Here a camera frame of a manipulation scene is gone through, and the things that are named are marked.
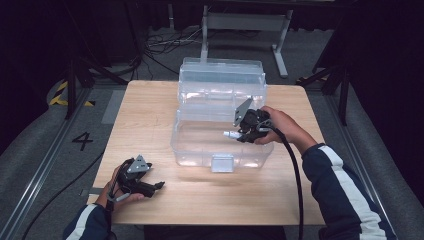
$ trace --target tabletop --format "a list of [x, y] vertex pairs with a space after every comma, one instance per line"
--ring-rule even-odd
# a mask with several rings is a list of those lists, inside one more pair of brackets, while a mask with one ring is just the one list
[[[113, 170], [128, 158], [143, 155], [152, 169], [142, 178], [165, 181], [152, 198], [126, 205], [114, 213], [118, 224], [296, 225], [299, 223], [297, 186], [290, 156], [282, 144], [262, 168], [236, 168], [212, 173], [208, 167], [179, 166], [170, 145], [178, 82], [132, 81], [113, 126], [93, 183], [103, 188]], [[305, 90], [299, 86], [270, 85], [266, 105], [284, 110], [318, 142], [323, 142]], [[292, 146], [299, 167], [299, 152]], [[301, 170], [304, 223], [324, 224], [311, 184]], [[97, 196], [90, 196], [94, 202]]]

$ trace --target striped sleeve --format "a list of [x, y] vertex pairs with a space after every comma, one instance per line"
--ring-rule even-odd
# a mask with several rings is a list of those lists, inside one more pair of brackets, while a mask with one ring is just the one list
[[319, 144], [302, 158], [327, 225], [324, 239], [396, 239], [358, 176], [333, 149]]
[[63, 231], [63, 239], [106, 239], [108, 223], [106, 210], [99, 205], [84, 206]]

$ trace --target clear plastic container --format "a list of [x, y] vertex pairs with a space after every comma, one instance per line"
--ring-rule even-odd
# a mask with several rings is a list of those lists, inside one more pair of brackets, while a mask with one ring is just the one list
[[266, 81], [259, 61], [185, 58], [180, 69], [171, 146], [183, 166], [262, 167], [273, 144], [240, 143], [224, 136], [237, 131], [235, 109], [253, 98], [250, 108], [265, 104]]

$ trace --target hazard tape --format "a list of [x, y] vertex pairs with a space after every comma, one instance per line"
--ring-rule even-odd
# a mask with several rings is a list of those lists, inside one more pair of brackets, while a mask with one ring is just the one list
[[[68, 106], [67, 100], [61, 100], [60, 96], [62, 95], [65, 88], [68, 86], [68, 81], [63, 80], [63, 82], [59, 85], [59, 87], [56, 90], [56, 93], [54, 94], [52, 100], [50, 100], [50, 105], [63, 105]], [[94, 107], [96, 105], [96, 101], [87, 101], [84, 103], [84, 106], [86, 107]]]

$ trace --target person's right hand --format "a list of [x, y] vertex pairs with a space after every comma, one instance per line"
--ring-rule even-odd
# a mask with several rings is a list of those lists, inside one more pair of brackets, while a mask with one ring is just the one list
[[[286, 113], [268, 106], [262, 107], [261, 110], [269, 113], [274, 127], [284, 133], [287, 141], [293, 143], [301, 154], [317, 144], [312, 136]], [[274, 131], [270, 131], [265, 137], [256, 139], [255, 144], [267, 144], [273, 141], [281, 142], [281, 138]]]

